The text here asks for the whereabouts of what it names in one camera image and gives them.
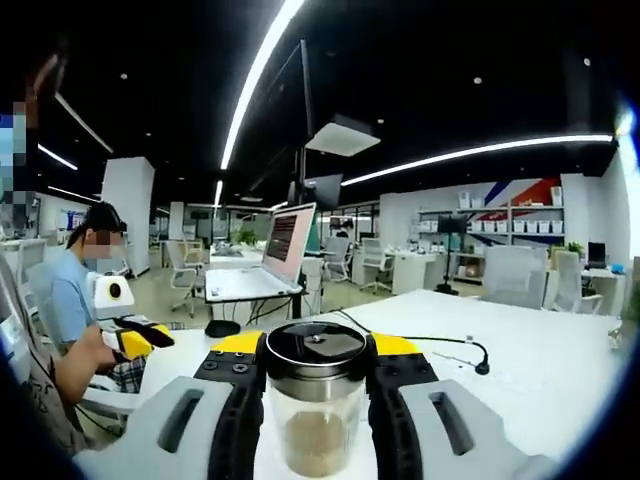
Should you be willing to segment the person's left hand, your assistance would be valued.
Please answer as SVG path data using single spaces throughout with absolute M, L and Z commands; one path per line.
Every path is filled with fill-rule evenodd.
M 119 349 L 116 334 L 97 325 L 86 328 L 76 345 L 96 366 L 97 371 L 108 371 L 128 361 Z

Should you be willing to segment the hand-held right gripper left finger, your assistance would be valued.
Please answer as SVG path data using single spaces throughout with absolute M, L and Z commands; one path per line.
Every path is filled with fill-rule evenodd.
M 264 420 L 264 335 L 224 338 L 128 418 L 110 446 L 78 454 L 87 479 L 250 479 Z

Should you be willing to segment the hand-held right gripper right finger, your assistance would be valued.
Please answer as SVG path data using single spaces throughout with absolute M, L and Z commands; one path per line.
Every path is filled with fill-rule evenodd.
M 549 479 L 556 464 L 506 436 L 500 415 L 437 378 L 410 341 L 367 337 L 368 422 L 381 479 Z

